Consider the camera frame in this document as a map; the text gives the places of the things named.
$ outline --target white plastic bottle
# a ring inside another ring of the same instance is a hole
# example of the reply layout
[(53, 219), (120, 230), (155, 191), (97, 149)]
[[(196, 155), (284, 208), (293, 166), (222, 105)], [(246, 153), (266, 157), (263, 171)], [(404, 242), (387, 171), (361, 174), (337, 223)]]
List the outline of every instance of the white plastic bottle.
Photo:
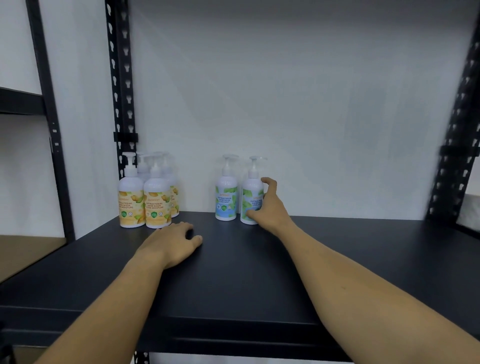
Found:
[(237, 217), (238, 183), (228, 163), (238, 157), (235, 154), (223, 155), (225, 166), (222, 168), (222, 177), (215, 185), (215, 217), (218, 220), (231, 221)]
[(145, 182), (145, 215), (147, 227), (161, 229), (172, 223), (170, 213), (170, 183), (161, 178), (161, 169), (158, 166), (158, 155), (145, 155), (153, 157), (153, 167), (150, 178)]
[(145, 225), (144, 182), (137, 177), (137, 168), (133, 165), (134, 152), (123, 152), (128, 164), (124, 176), (119, 181), (119, 218), (123, 228), (136, 228)]
[(168, 164), (168, 152), (157, 152), (156, 154), (160, 155), (163, 159), (162, 178), (165, 178), (170, 183), (170, 213), (174, 218), (180, 213), (180, 188), (178, 185), (178, 179), (173, 173), (172, 167)]
[(138, 178), (140, 178), (144, 183), (150, 178), (150, 171), (145, 158), (148, 154), (143, 152), (137, 152), (137, 172)]
[(264, 183), (260, 180), (257, 170), (257, 160), (265, 157), (253, 156), (252, 166), (248, 170), (248, 179), (242, 184), (240, 221), (244, 224), (256, 225), (257, 223), (246, 214), (248, 210), (260, 210), (264, 202)]

